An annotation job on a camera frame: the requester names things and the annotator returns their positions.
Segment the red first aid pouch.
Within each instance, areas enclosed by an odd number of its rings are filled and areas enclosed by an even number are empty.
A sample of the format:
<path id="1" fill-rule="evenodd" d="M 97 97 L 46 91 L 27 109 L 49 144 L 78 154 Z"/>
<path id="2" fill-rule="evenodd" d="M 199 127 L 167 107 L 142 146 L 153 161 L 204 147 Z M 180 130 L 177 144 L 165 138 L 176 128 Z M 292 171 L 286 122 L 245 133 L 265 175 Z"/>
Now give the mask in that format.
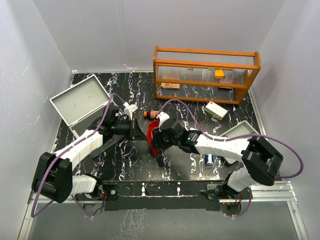
<path id="1" fill-rule="evenodd" d="M 159 121 L 158 120 L 153 120 L 149 125 L 148 125 L 148 130 L 147 130 L 147 143 L 148 146 L 152 152 L 152 154 L 156 157 L 159 154 L 159 150 L 155 149 L 153 147 L 153 130 L 159 127 Z"/>

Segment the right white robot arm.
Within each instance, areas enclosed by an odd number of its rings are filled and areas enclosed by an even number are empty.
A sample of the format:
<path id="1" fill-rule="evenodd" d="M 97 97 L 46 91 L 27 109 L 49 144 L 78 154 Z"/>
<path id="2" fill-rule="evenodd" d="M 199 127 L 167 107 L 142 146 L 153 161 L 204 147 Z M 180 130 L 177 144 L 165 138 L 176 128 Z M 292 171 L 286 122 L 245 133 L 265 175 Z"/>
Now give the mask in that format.
<path id="1" fill-rule="evenodd" d="M 148 127 L 147 138 L 154 155 L 177 146 L 189 154 L 211 154 L 242 163 L 243 167 L 231 172 L 220 187 L 230 199 L 252 185 L 272 186 L 276 181 L 283 156 L 261 136 L 233 140 L 214 137 L 200 130 L 187 130 L 173 118 L 155 120 L 153 124 Z"/>

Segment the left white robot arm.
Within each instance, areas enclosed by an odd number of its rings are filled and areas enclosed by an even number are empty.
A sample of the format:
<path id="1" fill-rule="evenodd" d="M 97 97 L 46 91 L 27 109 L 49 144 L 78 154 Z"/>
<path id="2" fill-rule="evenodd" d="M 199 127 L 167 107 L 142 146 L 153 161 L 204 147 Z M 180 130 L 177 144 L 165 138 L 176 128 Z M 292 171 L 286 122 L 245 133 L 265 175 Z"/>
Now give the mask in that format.
<path id="1" fill-rule="evenodd" d="M 137 108 L 131 104 L 121 111 L 111 106 L 106 116 L 96 118 L 78 139 L 54 153 L 44 152 L 39 158 L 31 189 L 57 203 L 77 194 L 99 199 L 104 188 L 97 183 L 97 177 L 73 175 L 73 170 L 86 157 L 95 157 L 105 151 L 117 136 L 134 141 L 147 140 L 133 117 Z"/>

